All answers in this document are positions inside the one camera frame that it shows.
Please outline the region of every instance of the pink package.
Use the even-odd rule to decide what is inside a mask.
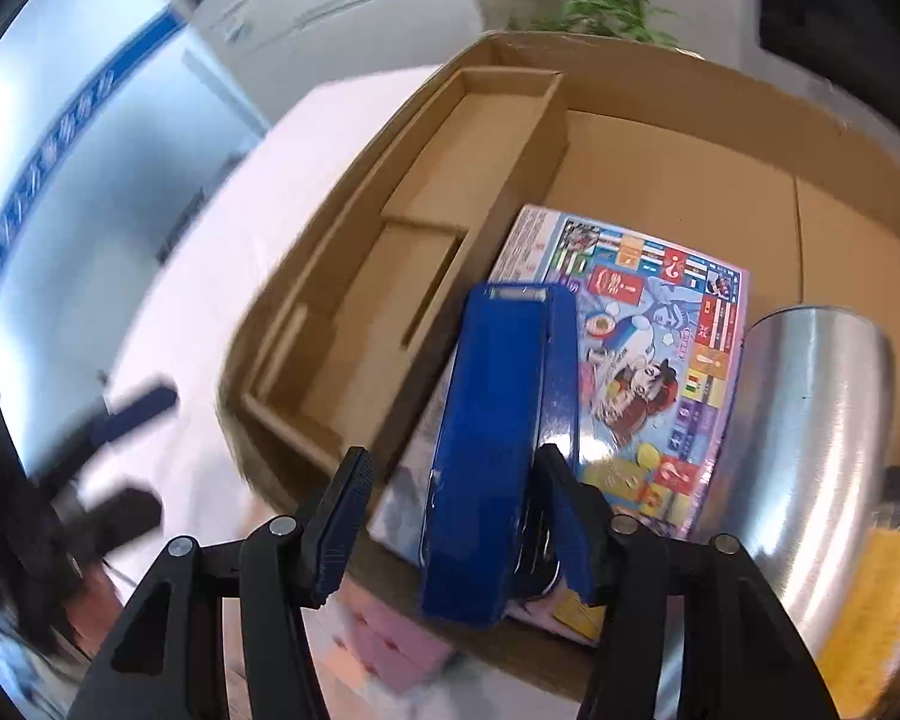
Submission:
[[[367,672],[395,693],[404,693],[437,674],[453,648],[396,613],[348,577],[341,600],[353,614],[346,645]]]

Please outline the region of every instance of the white table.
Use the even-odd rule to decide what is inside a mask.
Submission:
[[[256,499],[237,474],[214,411],[230,338],[343,171],[433,71],[393,71],[312,90],[221,187],[155,279],[127,334],[107,399],[119,404],[163,376],[178,388],[178,413],[101,452],[80,483],[86,503],[126,483],[152,488],[163,501],[162,533],[111,556],[125,575],[139,580],[180,533],[202,544],[245,534]],[[130,587],[116,584],[124,598],[130,595]],[[340,624],[332,614],[327,605],[308,615],[314,655]],[[472,659],[398,701],[375,688],[360,693],[381,717],[533,720],[577,711],[572,702]]]

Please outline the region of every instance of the black cable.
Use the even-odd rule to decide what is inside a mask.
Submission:
[[[103,558],[103,565],[105,565],[117,579],[125,581],[131,587],[136,589],[136,586],[139,583],[130,579],[130,577],[127,576],[124,572],[118,570],[117,568],[114,568],[112,563],[109,560],[106,560],[106,557]]]

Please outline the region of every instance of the colorful toy box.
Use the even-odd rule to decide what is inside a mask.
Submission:
[[[566,285],[580,333],[578,478],[683,536],[730,411],[746,271],[632,230],[525,206],[493,278]]]

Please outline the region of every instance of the white cabinet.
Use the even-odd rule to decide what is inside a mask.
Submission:
[[[420,13],[427,13],[423,28]],[[274,121],[324,81],[437,64],[480,31],[466,0],[366,0],[242,57],[233,74]]]
[[[322,81],[446,61],[505,24],[482,11],[481,0],[203,0],[190,21],[276,121]]]

